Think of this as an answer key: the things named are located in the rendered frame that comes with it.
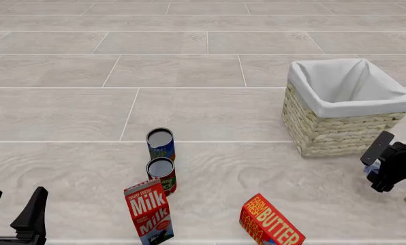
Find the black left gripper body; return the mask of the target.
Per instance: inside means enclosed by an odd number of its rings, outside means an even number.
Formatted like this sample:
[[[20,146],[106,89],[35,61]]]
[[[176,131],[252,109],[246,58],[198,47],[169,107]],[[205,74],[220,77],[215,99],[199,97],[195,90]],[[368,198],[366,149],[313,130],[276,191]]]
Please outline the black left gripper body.
[[[17,234],[0,236],[0,245],[45,245],[46,237],[40,234]]]

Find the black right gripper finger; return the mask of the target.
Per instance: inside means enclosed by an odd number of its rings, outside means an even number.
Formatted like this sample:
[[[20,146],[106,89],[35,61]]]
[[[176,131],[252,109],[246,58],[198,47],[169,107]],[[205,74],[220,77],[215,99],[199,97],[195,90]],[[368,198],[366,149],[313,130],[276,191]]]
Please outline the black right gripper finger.
[[[366,179],[371,182],[371,188],[379,193],[389,192],[399,181],[398,173],[375,173],[371,172]]]

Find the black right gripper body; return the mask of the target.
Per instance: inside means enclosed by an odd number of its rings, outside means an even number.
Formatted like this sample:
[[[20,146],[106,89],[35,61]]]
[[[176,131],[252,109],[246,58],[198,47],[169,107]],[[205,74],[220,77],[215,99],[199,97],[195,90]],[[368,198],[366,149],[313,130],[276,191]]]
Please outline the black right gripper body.
[[[385,151],[379,169],[380,184],[396,184],[406,179],[406,143],[395,142]]]

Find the blue and white cream cheese box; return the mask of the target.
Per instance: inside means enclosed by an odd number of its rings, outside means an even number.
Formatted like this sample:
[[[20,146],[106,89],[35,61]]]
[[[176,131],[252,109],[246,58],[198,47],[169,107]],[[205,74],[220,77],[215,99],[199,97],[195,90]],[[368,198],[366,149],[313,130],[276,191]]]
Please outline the blue and white cream cheese box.
[[[378,174],[379,169],[381,167],[381,161],[379,159],[376,159],[372,165],[367,165],[364,167],[364,173],[366,176],[368,176],[370,173]]]

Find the woven wicker basket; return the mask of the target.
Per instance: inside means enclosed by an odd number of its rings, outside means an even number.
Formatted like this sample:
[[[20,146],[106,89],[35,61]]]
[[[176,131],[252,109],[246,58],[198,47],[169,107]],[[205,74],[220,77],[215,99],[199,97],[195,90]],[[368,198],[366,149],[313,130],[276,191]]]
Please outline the woven wicker basket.
[[[364,152],[382,131],[393,128],[406,113],[322,118],[287,83],[282,120],[303,157],[325,157]]]

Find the white cloth basket liner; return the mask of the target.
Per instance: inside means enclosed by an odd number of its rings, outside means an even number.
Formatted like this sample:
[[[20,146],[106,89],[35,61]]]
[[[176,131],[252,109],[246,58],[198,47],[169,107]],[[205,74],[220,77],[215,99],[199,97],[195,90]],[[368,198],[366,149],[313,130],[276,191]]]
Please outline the white cloth basket liner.
[[[287,81],[320,118],[406,112],[406,89],[366,59],[294,61]]]

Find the red and white milk carton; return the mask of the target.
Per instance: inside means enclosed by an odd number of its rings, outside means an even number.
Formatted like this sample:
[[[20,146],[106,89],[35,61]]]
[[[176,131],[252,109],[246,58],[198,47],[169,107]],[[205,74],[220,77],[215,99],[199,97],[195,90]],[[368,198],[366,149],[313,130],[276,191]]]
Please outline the red and white milk carton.
[[[168,200],[159,178],[125,189],[124,196],[142,245],[159,245],[174,237]]]

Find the red and yellow butter box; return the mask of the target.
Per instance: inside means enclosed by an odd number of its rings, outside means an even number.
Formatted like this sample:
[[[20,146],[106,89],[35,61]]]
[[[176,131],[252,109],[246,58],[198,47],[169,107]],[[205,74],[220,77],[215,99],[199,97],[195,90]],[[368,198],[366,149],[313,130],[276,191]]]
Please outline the red and yellow butter box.
[[[242,206],[239,223],[258,245],[302,245],[306,240],[260,193]]]

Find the red tomato sauce tin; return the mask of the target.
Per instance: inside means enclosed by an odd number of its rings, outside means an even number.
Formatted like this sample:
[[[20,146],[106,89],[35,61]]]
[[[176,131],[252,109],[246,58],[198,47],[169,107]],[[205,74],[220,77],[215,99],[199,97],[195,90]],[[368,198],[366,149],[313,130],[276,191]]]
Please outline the red tomato sauce tin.
[[[146,165],[149,179],[158,178],[161,181],[166,196],[171,195],[177,188],[174,162],[166,157],[158,157]]]

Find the blue soup tin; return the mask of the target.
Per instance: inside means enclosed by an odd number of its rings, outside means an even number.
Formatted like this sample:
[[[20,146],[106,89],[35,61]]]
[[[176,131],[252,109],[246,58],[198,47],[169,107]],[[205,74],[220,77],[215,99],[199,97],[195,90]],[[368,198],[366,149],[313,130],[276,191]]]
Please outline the blue soup tin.
[[[151,159],[165,157],[175,161],[174,136],[167,128],[155,128],[146,136]]]

